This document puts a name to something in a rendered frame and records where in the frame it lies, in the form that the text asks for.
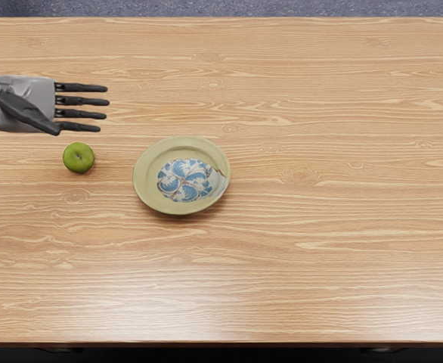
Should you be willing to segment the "beige plate with blue pattern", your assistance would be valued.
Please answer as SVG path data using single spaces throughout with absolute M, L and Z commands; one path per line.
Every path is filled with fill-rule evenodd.
M 132 183 L 140 200 L 170 215 L 190 215 L 226 192 L 231 166 L 225 152 L 206 138 L 179 135 L 149 146 L 138 158 Z

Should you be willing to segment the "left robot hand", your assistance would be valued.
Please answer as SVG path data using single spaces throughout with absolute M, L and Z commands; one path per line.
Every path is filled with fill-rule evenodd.
M 56 82 L 47 77 L 0 76 L 0 131 L 44 133 L 62 131 L 99 132 L 98 126 L 76 123 L 75 119 L 105 119 L 104 113 L 76 110 L 75 106 L 105 107 L 102 98 L 69 96 L 69 92 L 103 93 L 107 87 L 76 82 Z

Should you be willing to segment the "green apple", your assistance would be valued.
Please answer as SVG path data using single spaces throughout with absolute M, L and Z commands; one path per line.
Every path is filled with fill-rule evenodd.
M 94 151 L 85 143 L 74 142 L 65 147 L 63 152 L 64 166 L 71 172 L 87 173 L 94 165 Z

